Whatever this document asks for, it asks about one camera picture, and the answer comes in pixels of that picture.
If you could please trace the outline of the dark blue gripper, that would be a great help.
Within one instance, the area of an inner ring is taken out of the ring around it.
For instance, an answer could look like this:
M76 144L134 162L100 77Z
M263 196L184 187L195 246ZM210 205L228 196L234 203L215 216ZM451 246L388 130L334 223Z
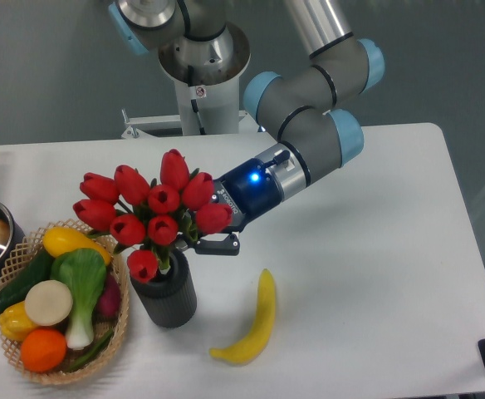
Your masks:
M261 160L247 160L214 180L214 194L219 204L226 204L232 211L232 221L222 230L226 234L220 240L201 238L194 244L200 255L238 255L238 234L247 224L278 206L282 190L266 172Z

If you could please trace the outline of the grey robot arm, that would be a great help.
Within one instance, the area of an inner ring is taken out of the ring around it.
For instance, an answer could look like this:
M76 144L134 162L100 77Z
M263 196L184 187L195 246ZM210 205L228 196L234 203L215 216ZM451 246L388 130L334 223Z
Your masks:
M157 51L174 83L185 135L235 134L247 115L275 141L215 180L213 201L233 212L225 238L179 238L177 249L237 254L238 234L249 222L362 151L363 131L342 105L381 80L385 59L371 40L355 37L338 2L287 2L311 65L290 79L260 73L245 90L239 78L249 44L227 20L223 2L114 1L108 9L133 53Z

